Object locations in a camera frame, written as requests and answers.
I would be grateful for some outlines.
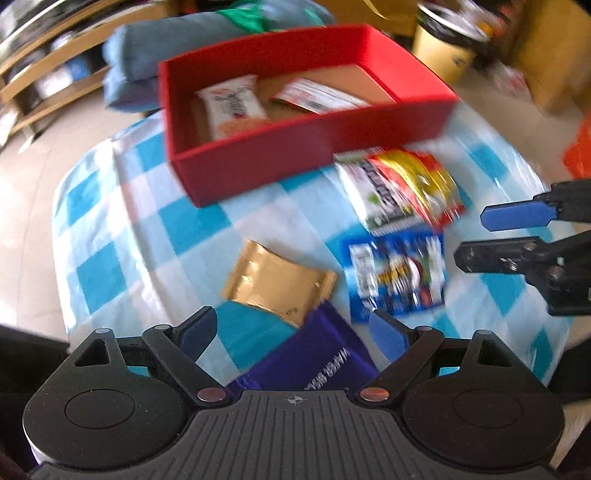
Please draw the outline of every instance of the snack packet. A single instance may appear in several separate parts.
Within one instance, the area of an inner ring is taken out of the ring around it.
[[[243,390],[355,392],[377,374],[366,346],[326,301],[300,330],[227,388],[235,396]]]
[[[306,315],[330,297],[336,280],[333,271],[295,264],[249,240],[222,295],[300,328]]]
[[[245,75],[199,90],[205,103],[213,140],[230,137],[268,122],[267,113],[254,93],[256,75]]]
[[[351,110],[369,106],[368,102],[353,95],[302,78],[287,83],[271,99],[312,113]]]
[[[361,224],[374,236],[398,232],[424,222],[410,202],[383,177],[368,157],[381,147],[334,155],[335,168]]]
[[[432,155],[396,149],[369,161],[433,228],[444,227],[464,211],[456,183]]]
[[[443,304],[443,236],[406,231],[342,242],[351,318],[367,322],[384,309],[391,315]]]

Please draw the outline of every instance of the red cardboard box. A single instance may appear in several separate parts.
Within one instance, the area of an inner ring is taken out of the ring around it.
[[[195,92],[250,73],[258,75],[257,95],[272,123],[211,141]],[[435,137],[458,101],[431,70],[367,25],[242,37],[164,61],[159,75],[168,159],[200,207],[329,165],[336,152]],[[269,100],[298,76],[371,106],[315,115]]]

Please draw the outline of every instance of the yellow trash can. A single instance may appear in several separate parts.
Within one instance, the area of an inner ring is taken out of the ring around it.
[[[458,81],[490,38],[448,8],[418,6],[413,55],[448,84]]]

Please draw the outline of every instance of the blue snack bag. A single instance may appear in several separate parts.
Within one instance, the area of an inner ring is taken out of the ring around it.
[[[441,305],[445,282],[443,236],[406,232],[385,241],[394,299],[390,313],[419,312]]]
[[[341,243],[353,322],[367,322],[372,311],[390,309],[388,254],[384,246],[369,234]]]
[[[367,322],[376,309],[401,315],[443,304],[442,234],[405,231],[342,245],[353,322]],[[365,288],[373,279],[377,288]]]

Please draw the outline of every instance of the green fabric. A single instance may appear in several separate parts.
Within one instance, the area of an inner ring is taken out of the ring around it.
[[[248,33],[281,31],[276,28],[268,28],[265,26],[267,19],[261,14],[259,2],[260,0],[239,0],[232,4],[231,8],[218,10],[216,13],[226,17],[238,28],[241,28]],[[308,8],[304,11],[316,25],[324,26],[324,22],[316,12],[313,12]]]

